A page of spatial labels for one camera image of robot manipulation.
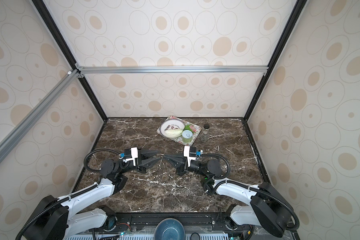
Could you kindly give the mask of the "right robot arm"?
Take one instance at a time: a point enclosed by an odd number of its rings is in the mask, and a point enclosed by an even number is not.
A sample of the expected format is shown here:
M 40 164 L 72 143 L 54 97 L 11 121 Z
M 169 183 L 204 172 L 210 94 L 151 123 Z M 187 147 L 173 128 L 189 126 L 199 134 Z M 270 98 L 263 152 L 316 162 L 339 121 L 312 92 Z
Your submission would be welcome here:
M 227 229 L 234 231 L 239 226 L 261 226 L 274 237 L 281 238 L 285 231 L 295 232 L 300 220 L 293 207 L 269 183 L 250 185 L 229 179 L 229 161 L 220 154 L 185 154 L 184 156 L 164 155 L 183 176 L 194 173 L 201 176 L 204 192 L 209 195 L 230 197 L 244 203 L 230 207 L 222 216 Z

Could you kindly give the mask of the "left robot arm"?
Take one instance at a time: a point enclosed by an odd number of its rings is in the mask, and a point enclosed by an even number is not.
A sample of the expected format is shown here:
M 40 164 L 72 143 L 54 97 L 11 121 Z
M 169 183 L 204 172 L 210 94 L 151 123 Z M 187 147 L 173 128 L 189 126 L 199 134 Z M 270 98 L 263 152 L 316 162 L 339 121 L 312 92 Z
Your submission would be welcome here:
M 105 159 L 100 168 L 92 169 L 89 161 L 96 149 L 84 159 L 84 167 L 92 173 L 99 173 L 101 178 L 92 185 L 71 194 L 55 198 L 44 197 L 25 225 L 16 236 L 17 240 L 64 240 L 89 229 L 97 229 L 116 219 L 107 208 L 82 213 L 88 206 L 120 192 L 128 178 L 124 175 L 131 171 L 145 173 L 161 158 L 159 151 L 131 148 L 118 154 L 116 159 Z

